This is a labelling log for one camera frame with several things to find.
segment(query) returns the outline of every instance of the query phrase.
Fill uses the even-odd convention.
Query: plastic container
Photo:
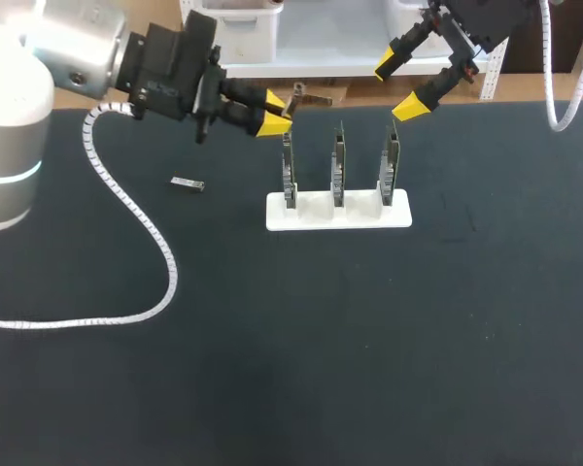
[[[387,27],[391,39],[403,36],[412,29],[415,22],[421,22],[421,10],[428,6],[424,0],[385,0]],[[436,34],[430,34],[429,38],[416,49],[412,56],[415,58],[431,58],[437,56],[449,56],[453,52],[445,40]]]
[[[194,0],[199,13],[218,21],[216,44],[221,46],[222,64],[269,63],[276,59],[279,19],[283,4],[268,0],[253,0],[245,8],[245,0]],[[237,6],[238,8],[208,8],[209,6]]]

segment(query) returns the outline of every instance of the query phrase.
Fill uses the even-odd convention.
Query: small metal block
[[[187,188],[191,192],[203,192],[205,190],[205,182],[197,182],[195,180],[187,180],[185,178],[174,177],[171,184]]]

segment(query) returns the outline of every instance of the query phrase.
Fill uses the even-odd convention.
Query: screw
[[[82,73],[76,72],[69,75],[69,79],[74,85],[80,86],[86,84],[86,77]]]

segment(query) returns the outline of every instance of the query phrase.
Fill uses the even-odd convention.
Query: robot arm
[[[126,92],[134,114],[197,121],[198,143],[217,119],[251,136],[287,132],[287,106],[270,90],[226,77],[214,47],[217,23],[192,12],[184,30],[151,24],[130,32],[122,10],[104,0],[0,0],[0,23],[50,70],[56,86],[101,99]]]
[[[450,68],[444,68],[394,109],[400,120],[433,112],[440,99],[461,80],[473,82],[479,73],[475,48],[491,53],[512,30],[534,13],[537,0],[428,0],[423,21],[401,38],[394,39],[376,68],[376,76],[386,80],[412,58],[413,51],[434,33],[442,36],[453,51]]]

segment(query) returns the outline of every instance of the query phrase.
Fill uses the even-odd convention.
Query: white shelf
[[[224,64],[230,78],[338,78],[374,76],[392,37],[384,0],[290,0],[281,13],[277,59]],[[482,73],[488,60],[476,60]],[[398,75],[434,75],[447,56],[413,58]]]

